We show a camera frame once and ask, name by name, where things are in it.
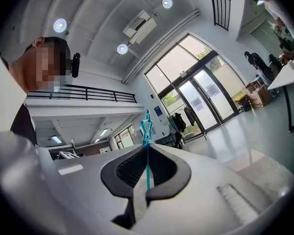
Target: railing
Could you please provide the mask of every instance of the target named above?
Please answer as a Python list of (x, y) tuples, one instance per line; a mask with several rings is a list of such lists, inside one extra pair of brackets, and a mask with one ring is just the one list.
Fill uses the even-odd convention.
[(214, 9), (215, 25), (229, 30), (231, 0), (212, 0), (212, 7)]
[(137, 103), (135, 94), (69, 84), (61, 86), (58, 91), (31, 91), (27, 97), (104, 100), (113, 102)]

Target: ceiling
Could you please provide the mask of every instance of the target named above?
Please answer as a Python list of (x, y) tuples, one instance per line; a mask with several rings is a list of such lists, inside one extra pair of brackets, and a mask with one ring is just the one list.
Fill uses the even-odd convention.
[[(37, 142), (43, 147), (70, 144), (74, 139), (75, 144), (93, 143), (96, 139), (105, 139), (122, 126), (132, 121), (137, 115), (80, 118), (58, 117), (48, 120), (34, 120), (36, 126)], [(104, 129), (108, 131), (100, 137)], [(51, 139), (57, 136), (62, 143), (57, 144)]]
[[(12, 61), (37, 37), (58, 36), (68, 41), (72, 53), (80, 52), (118, 74), (123, 71), (125, 76), (124, 71), (130, 70), (157, 40), (195, 9), (190, 0), (173, 0), (170, 9), (165, 9), (161, 2), (20, 0), (0, 35), (0, 51), (4, 58)], [(130, 51), (120, 56), (117, 46), (129, 41), (123, 30), (142, 10), (155, 19), (157, 27), (140, 44), (131, 45)], [(68, 35), (53, 30), (59, 18), (68, 22)]]

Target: sign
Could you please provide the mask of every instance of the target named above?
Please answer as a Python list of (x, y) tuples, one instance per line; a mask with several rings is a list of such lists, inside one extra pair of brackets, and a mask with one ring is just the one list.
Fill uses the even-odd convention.
[(160, 119), (160, 122), (162, 122), (162, 120), (165, 118), (165, 115), (163, 115), (163, 113), (162, 113), (159, 106), (155, 107), (154, 109), (155, 109), (155, 112), (156, 112), (157, 116)]

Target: tree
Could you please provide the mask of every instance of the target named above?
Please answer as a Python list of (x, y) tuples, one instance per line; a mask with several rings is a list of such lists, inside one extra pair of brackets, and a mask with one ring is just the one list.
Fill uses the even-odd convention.
[(177, 99), (173, 96), (173, 93), (169, 93), (166, 95), (163, 99), (162, 102), (165, 104), (166, 107), (169, 107), (173, 103), (175, 103)]
[(204, 51), (200, 54), (195, 55), (199, 60), (202, 59), (204, 56), (206, 56), (211, 50), (207, 47), (204, 48)]

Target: box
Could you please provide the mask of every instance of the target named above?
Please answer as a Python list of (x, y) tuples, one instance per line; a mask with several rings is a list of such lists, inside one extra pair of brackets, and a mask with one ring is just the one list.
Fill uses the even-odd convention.
[(246, 88), (243, 89), (243, 91), (248, 96), (248, 99), (253, 107), (264, 107), (269, 103), (271, 98), (269, 91), (264, 85), (257, 90), (252, 85), (246, 85)]

